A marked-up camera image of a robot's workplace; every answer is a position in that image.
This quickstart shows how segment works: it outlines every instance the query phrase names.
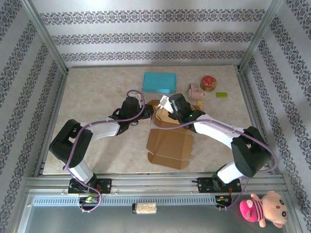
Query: plush bear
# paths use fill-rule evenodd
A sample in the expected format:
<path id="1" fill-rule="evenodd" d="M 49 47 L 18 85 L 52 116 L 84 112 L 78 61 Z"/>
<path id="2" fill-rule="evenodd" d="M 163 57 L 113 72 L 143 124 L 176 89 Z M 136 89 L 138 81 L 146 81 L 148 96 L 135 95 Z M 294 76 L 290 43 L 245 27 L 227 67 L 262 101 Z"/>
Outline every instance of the plush bear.
<path id="1" fill-rule="evenodd" d="M 278 193 L 270 191 L 262 199 L 252 193 L 251 198 L 240 203 L 240 211 L 247 221 L 259 222 L 261 227 L 265 227 L 267 219 L 279 228 L 287 222 L 287 207 Z"/>

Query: striped wallpaper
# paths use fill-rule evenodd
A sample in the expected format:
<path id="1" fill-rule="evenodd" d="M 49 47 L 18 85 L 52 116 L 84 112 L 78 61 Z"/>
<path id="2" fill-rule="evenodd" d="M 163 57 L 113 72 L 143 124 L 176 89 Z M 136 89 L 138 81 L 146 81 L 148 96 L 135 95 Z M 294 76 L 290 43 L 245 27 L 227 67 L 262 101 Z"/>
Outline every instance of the striped wallpaper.
<path id="1" fill-rule="evenodd" d="M 311 232 L 311 7 L 284 1 L 245 71 L 303 232 Z"/>
<path id="2" fill-rule="evenodd" d="M 18 0 L 0 3 L 0 233 L 10 232 L 63 74 Z"/>
<path id="3" fill-rule="evenodd" d="M 34 0 L 68 67 L 237 65 L 271 0 Z"/>

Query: tin can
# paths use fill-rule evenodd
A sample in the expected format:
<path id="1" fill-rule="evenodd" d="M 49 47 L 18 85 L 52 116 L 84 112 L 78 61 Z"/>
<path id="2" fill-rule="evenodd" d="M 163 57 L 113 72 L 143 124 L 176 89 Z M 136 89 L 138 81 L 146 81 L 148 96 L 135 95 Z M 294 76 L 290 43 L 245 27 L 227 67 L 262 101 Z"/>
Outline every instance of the tin can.
<path id="1" fill-rule="evenodd" d="M 201 89 L 206 92 L 215 90 L 216 86 L 217 86 L 217 80 L 212 76 L 203 77 L 200 83 Z"/>

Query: green block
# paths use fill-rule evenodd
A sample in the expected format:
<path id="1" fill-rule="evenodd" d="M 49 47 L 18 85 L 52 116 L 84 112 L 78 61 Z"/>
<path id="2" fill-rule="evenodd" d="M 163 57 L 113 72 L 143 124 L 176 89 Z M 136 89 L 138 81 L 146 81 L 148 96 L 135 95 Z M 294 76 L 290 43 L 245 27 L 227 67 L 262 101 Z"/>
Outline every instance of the green block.
<path id="1" fill-rule="evenodd" d="M 226 92 L 216 92 L 216 98 L 227 98 L 228 94 Z"/>

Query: cardboard box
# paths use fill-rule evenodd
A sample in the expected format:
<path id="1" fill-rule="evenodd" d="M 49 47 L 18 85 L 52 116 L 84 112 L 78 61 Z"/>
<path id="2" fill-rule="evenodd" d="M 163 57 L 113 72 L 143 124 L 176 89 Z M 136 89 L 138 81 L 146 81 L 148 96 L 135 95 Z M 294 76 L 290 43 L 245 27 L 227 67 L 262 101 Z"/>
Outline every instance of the cardboard box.
<path id="1" fill-rule="evenodd" d="M 159 100 L 152 100 L 148 104 L 156 110 Z M 202 106 L 191 105 L 193 110 L 203 110 Z M 160 109 L 156 113 L 155 123 L 161 127 L 179 125 L 177 120 L 169 118 L 168 111 Z M 175 169 L 184 169 L 189 165 L 191 158 L 193 136 L 191 131 L 184 128 L 175 130 L 151 129 L 147 142 L 148 160 L 152 164 L 167 166 Z"/>

